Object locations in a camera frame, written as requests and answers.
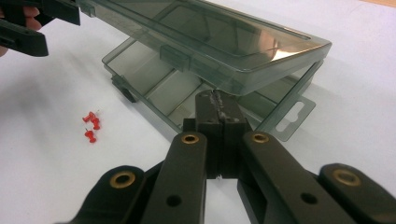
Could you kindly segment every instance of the white table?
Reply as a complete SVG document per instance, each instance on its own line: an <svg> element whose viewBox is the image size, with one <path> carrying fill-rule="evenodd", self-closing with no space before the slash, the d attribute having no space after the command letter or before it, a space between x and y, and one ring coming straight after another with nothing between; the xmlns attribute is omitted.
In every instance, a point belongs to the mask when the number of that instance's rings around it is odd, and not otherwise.
<svg viewBox="0 0 396 224"><path fill-rule="evenodd" d="M333 42L304 96L317 107L284 146L307 170L352 165L396 196L396 9L361 1L212 0ZM101 60L128 36L98 19L42 29L50 56L0 59L0 223L74 217L106 171L162 161L176 134L111 85ZM97 112L98 141L81 118ZM208 181L205 223L248 223L234 180Z"/></svg>

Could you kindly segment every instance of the hand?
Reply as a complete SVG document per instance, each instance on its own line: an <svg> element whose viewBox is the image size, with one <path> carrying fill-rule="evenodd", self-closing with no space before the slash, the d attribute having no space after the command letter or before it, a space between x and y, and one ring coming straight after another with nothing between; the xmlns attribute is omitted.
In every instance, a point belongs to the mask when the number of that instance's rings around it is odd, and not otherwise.
<svg viewBox="0 0 396 224"><path fill-rule="evenodd" d="M26 17L26 27L32 30L39 30L41 29L41 24L35 19L35 16L40 14L36 7L24 7L23 8L24 15ZM4 13L0 8L0 18L4 18ZM7 53L6 48L0 46L0 57Z"/></svg>

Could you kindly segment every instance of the screw hole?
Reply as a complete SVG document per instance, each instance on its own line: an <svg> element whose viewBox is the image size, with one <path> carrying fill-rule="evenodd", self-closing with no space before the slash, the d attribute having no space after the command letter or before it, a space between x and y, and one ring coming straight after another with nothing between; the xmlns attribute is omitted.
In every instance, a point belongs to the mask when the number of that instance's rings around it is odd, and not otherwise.
<svg viewBox="0 0 396 224"><path fill-rule="evenodd" d="M124 189L134 183L135 175L130 171L121 171L110 178L110 186L114 189Z"/></svg>
<svg viewBox="0 0 396 224"><path fill-rule="evenodd" d="M116 183L123 184L123 183L127 182L129 179L130 179L130 177L128 175L121 175L116 178Z"/></svg>
<svg viewBox="0 0 396 224"><path fill-rule="evenodd" d="M305 203L309 203L309 204L318 203L317 197L315 197L313 194L310 194L310 193L302 193L301 194L301 199L303 199L303 201Z"/></svg>
<svg viewBox="0 0 396 224"><path fill-rule="evenodd" d="M181 204L181 198L178 195L171 195L166 199L166 203L171 207L176 207Z"/></svg>

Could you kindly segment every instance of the brass ring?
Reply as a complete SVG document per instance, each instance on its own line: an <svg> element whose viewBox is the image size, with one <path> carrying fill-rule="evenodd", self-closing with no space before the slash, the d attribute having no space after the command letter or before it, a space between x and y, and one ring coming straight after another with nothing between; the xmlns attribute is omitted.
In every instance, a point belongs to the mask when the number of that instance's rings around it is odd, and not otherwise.
<svg viewBox="0 0 396 224"><path fill-rule="evenodd" d="M185 144L195 144L199 141L199 137L195 134L186 134L181 138L181 141Z"/></svg>
<svg viewBox="0 0 396 224"><path fill-rule="evenodd" d="M253 141L257 142L257 143L266 143L268 141L270 141L270 138L262 133L255 133L253 134Z"/></svg>
<svg viewBox="0 0 396 224"><path fill-rule="evenodd" d="M332 176L340 183L350 187L361 185L361 179L348 170L337 169L332 172Z"/></svg>
<svg viewBox="0 0 396 224"><path fill-rule="evenodd" d="M114 189L124 189L134 183L136 176L131 171L120 171L110 179L110 186Z"/></svg>

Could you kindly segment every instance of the plastic box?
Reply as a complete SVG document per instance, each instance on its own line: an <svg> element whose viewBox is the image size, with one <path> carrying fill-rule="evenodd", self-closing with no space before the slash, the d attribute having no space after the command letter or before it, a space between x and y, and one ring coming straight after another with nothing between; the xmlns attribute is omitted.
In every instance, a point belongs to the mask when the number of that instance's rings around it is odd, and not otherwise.
<svg viewBox="0 0 396 224"><path fill-rule="evenodd" d="M194 117L194 97L235 95L251 126L286 141L315 103L302 97L332 43L207 3L77 0L81 10L131 38L104 58L113 84L177 132ZM296 120L281 120L298 107Z"/></svg>

